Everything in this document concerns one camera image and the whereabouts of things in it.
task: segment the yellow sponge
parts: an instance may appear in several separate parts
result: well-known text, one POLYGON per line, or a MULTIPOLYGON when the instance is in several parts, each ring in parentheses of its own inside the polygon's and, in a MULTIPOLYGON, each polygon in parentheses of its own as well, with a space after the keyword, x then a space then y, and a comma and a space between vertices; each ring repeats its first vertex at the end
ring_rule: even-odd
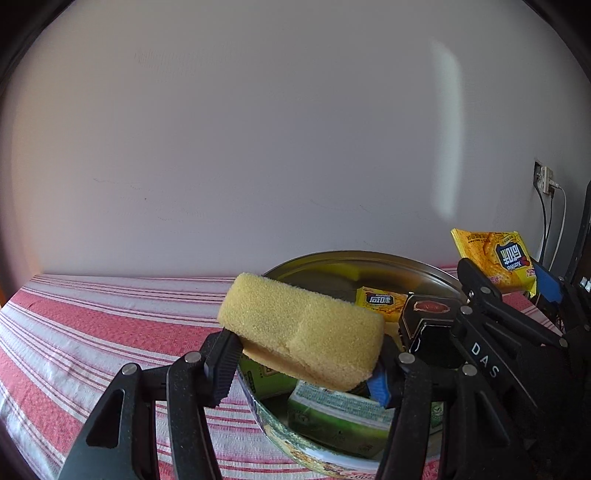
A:
POLYGON ((339 391, 371 376, 384 338, 379 313, 248 273, 234 281, 217 319, 253 360, 339 391))

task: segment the yellow snack packet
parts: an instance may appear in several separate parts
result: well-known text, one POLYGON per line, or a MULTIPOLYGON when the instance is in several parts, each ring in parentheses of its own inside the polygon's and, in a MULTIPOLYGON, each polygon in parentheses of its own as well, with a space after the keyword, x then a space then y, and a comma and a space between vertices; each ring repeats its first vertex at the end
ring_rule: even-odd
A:
POLYGON ((518 232, 466 232, 452 237, 462 257, 472 260, 501 291, 536 290, 534 265, 518 232))
POLYGON ((382 314, 386 322, 397 322, 407 298, 402 293, 361 287, 357 289, 355 304, 382 314))

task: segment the power outlet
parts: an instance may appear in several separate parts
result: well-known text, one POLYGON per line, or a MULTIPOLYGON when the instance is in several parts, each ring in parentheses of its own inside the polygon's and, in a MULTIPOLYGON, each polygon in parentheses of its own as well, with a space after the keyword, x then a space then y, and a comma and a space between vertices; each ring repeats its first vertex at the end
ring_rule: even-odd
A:
POLYGON ((534 163, 534 184, 542 193, 550 194, 550 180, 553 178, 554 172, 550 167, 542 165, 537 160, 534 163))

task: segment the striped bed sheet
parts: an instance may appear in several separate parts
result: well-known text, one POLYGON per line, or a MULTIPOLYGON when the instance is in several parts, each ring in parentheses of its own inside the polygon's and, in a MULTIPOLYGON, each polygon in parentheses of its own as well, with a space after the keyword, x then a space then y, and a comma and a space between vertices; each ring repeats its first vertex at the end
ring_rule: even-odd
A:
MULTIPOLYGON (((0 420, 34 473, 57 478, 123 364, 170 364, 218 331, 217 310, 232 281, 39 275, 19 290, 0 311, 0 420)), ((511 297, 505 301, 550 323, 522 296, 511 297)), ((161 477, 173 480, 166 404, 156 410, 161 477)), ((271 444, 237 381, 206 415, 225 479, 325 478, 271 444)))

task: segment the white wall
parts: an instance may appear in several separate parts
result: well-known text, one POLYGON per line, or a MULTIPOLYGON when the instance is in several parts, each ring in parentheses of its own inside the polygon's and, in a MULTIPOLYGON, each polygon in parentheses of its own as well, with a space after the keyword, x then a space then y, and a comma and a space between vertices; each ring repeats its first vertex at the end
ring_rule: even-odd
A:
POLYGON ((449 264, 454 226, 517 229, 535 252, 538 157, 569 195, 564 270, 590 107, 520 0, 78 0, 2 104, 8 267, 21 284, 349 248, 449 264))

